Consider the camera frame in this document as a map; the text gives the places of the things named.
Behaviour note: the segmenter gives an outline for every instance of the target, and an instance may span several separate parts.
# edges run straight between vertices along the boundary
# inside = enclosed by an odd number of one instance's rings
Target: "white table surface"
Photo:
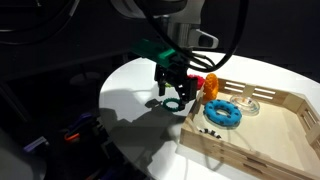
[[[220,53],[201,53],[216,63],[223,57]],[[100,91],[103,124],[127,159],[155,179],[256,179],[179,144],[180,128],[193,101],[174,114],[158,106],[155,102],[178,94],[167,88],[165,96],[158,96],[155,65],[147,59],[133,60],[113,72]],[[320,112],[320,84],[292,71],[232,56],[214,73],[225,79],[304,94]],[[188,74],[206,76],[193,70]]]

